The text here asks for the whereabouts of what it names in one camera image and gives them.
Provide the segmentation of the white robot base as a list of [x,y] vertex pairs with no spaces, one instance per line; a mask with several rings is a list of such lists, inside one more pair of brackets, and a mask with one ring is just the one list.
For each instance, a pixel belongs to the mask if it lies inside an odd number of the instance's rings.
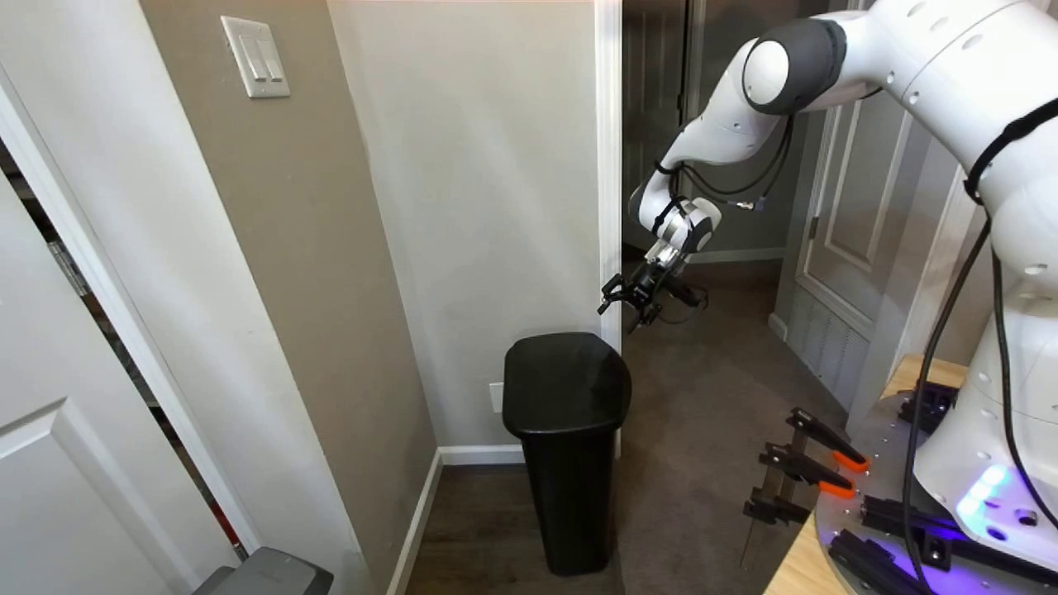
[[985,327],[954,406],[919,445],[915,482],[978,546],[1058,558],[1058,310],[1006,310]]

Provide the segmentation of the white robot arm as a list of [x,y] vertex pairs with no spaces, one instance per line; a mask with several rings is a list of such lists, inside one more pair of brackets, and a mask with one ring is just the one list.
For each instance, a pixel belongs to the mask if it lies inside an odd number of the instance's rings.
[[794,111],[893,95],[966,171],[966,194],[991,214],[998,260],[1039,287],[1058,281],[1058,21],[1030,0],[877,0],[746,38],[708,106],[673,136],[642,186],[638,221],[653,233],[631,281],[602,285],[642,321],[660,287],[719,224],[708,197],[673,197],[689,165],[759,153]]

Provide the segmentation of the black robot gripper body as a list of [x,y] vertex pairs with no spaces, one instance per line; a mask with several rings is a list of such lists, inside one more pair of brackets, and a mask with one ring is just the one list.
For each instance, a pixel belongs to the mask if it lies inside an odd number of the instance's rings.
[[693,292],[681,281],[685,263],[705,251],[719,224],[719,208],[708,197],[667,201],[652,221],[653,244],[631,276],[631,302],[652,304],[656,292],[693,304]]

